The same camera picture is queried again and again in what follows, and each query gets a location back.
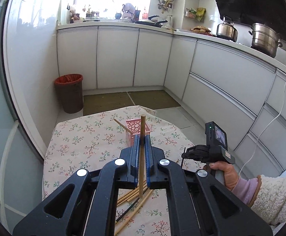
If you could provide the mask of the white fleece sleeve forearm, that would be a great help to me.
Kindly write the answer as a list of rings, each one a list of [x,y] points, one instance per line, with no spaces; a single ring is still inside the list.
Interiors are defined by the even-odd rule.
[[[267,224],[286,222],[286,177],[259,175],[245,180],[236,176],[227,186]]]

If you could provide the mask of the person right hand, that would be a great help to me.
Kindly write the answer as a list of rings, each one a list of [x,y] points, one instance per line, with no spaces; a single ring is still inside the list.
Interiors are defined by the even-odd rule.
[[[225,186],[230,191],[235,188],[240,178],[234,166],[224,161],[211,162],[210,164],[205,165],[203,169],[206,171],[209,171],[209,169],[222,171],[224,173]]]

